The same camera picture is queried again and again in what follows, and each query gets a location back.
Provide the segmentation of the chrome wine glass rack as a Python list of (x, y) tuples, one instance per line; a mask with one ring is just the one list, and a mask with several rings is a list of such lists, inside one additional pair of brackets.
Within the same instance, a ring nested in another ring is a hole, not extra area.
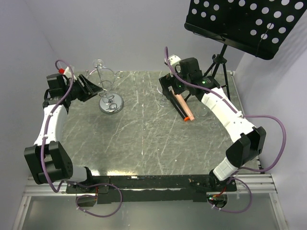
[[(107, 80), (103, 78), (103, 71), (109, 70), (113, 74), (113, 80)], [(88, 76), (94, 73), (98, 74), (99, 84), (102, 91), (98, 93), (100, 96), (99, 109), (101, 112), (107, 115), (113, 115), (120, 112), (124, 106), (124, 100), (121, 95), (112, 92), (113, 85), (117, 79), (123, 78), (123, 71), (114, 72), (112, 69), (105, 67), (103, 64), (94, 64), (94, 69), (88, 72)]]

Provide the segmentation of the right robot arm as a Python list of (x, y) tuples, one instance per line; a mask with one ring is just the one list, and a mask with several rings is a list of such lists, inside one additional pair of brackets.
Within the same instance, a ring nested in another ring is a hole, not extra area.
[(209, 185), (215, 191), (222, 190), (226, 181), (248, 161), (259, 156), (264, 146), (266, 131), (255, 127), (244, 118), (228, 99), (213, 76), (204, 77), (196, 58), (181, 59), (176, 55), (166, 56), (165, 64), (170, 72), (159, 78), (163, 95), (183, 115), (193, 121), (194, 115), (181, 95), (188, 91), (205, 105), (228, 132), (232, 145), (225, 158), (210, 172)]

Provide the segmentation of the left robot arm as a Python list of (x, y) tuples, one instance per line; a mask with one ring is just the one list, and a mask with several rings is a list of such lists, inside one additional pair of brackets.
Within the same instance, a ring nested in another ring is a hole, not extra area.
[(94, 179), (88, 167), (74, 166), (60, 140), (69, 107), (73, 100), (86, 102), (102, 91), (85, 76), (71, 78), (70, 73), (47, 76), (44, 94), (44, 119), (34, 145), (24, 150), (24, 157), (37, 184), (76, 182), (88, 193), (94, 189)]

